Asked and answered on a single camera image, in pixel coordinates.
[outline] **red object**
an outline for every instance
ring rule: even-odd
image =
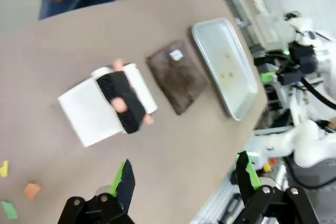
[[[270,165],[276,165],[276,164],[278,163],[278,160],[277,160],[276,158],[270,158],[270,159],[268,160],[268,163],[269,163]]]

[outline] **folded brown towel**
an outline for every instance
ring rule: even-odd
[[[206,80],[178,40],[147,57],[147,64],[176,114],[181,115],[200,96]]]

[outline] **yellow block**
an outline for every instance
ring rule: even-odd
[[[264,166],[264,172],[265,173],[270,173],[271,171],[272,171],[272,167],[269,164]]]
[[[8,165],[9,165],[8,160],[5,160],[3,167],[0,168],[0,175],[3,178],[8,176]]]

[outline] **silver tray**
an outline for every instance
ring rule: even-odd
[[[232,24],[224,18],[209,20],[195,24],[192,33],[228,113],[242,120],[258,88]]]

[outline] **pink finger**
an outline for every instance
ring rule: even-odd
[[[122,59],[117,59],[113,63],[113,68],[115,71],[123,71],[124,70],[124,61]]]
[[[152,116],[148,115],[148,114],[145,115],[143,120],[146,124],[153,124],[154,123],[154,118]]]
[[[118,113],[123,113],[128,109],[124,99],[122,99],[120,97],[112,99],[111,100],[111,105],[114,107],[114,109]]]

